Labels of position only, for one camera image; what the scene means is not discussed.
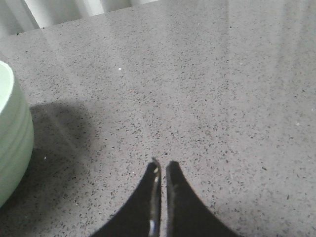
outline quartz countertop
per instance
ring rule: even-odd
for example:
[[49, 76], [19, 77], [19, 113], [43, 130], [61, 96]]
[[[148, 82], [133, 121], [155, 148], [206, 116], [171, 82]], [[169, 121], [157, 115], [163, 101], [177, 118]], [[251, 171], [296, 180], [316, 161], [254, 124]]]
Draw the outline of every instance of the quartz countertop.
[[35, 145], [0, 236], [89, 236], [152, 157], [239, 235], [316, 236], [315, 10], [160, 0], [1, 38]]

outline light green bowl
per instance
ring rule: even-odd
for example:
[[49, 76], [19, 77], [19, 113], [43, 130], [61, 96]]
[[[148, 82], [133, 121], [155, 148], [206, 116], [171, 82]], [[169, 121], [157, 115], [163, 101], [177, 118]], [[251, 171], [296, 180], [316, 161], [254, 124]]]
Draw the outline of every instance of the light green bowl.
[[34, 141], [30, 109], [13, 71], [0, 61], [0, 207], [19, 184]]

